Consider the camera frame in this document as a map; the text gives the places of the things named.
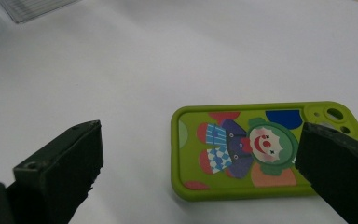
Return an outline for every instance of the screw hole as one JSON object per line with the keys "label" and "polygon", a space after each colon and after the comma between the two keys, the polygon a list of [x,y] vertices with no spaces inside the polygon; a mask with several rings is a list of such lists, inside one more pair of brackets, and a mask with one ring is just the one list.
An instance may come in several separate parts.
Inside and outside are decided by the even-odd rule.
{"label": "screw hole", "polygon": [[24,166],[25,166],[25,168],[35,170],[37,168],[37,163],[35,161],[31,161],[31,162],[25,164]]}
{"label": "screw hole", "polygon": [[341,129],[341,131],[342,131],[343,133],[346,133],[346,134],[348,134],[348,133],[351,132],[351,130],[350,130],[349,128],[345,127],[345,126],[342,126],[340,129]]}
{"label": "screw hole", "polygon": [[327,110],[327,115],[333,121],[344,119],[344,115],[339,110],[333,108]]}

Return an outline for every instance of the checkered pattern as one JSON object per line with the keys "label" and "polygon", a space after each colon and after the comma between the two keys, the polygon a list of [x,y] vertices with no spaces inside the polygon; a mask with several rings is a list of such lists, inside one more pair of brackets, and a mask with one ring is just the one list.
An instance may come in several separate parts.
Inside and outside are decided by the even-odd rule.
{"label": "checkered pattern", "polygon": [[232,160],[229,157],[226,146],[219,148],[207,149],[209,164],[212,169],[212,173],[220,172],[232,164]]}

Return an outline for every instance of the clown illustration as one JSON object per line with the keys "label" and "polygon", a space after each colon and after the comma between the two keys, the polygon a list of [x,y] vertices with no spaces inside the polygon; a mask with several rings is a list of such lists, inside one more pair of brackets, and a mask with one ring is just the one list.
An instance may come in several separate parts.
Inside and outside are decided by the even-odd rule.
{"label": "clown illustration", "polygon": [[244,178],[251,169],[258,176],[292,173],[287,168],[294,165],[298,142],[286,127],[255,118],[248,121],[246,132],[234,119],[225,119],[227,114],[210,116],[217,124],[201,123],[197,130],[199,140],[211,146],[200,153],[203,172],[235,178]]}

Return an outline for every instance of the green phone case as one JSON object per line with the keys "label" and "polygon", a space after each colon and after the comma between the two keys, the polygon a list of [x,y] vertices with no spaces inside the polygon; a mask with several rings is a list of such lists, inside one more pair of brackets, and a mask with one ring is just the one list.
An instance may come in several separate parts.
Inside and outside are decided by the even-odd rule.
{"label": "green phone case", "polygon": [[334,102],[177,110],[171,123],[174,191],[188,201],[316,194],[294,166],[304,122],[358,140],[357,120]]}

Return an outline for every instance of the white table surface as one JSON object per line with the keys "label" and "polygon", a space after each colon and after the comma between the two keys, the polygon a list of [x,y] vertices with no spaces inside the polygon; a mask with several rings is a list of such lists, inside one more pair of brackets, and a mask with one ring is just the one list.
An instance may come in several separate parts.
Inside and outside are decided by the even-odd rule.
{"label": "white table surface", "polygon": [[344,223],[317,196],[179,199],[170,121],[185,105],[324,100],[358,119],[358,2],[81,0],[21,25],[0,15],[0,182],[100,119],[105,164],[71,223]]}

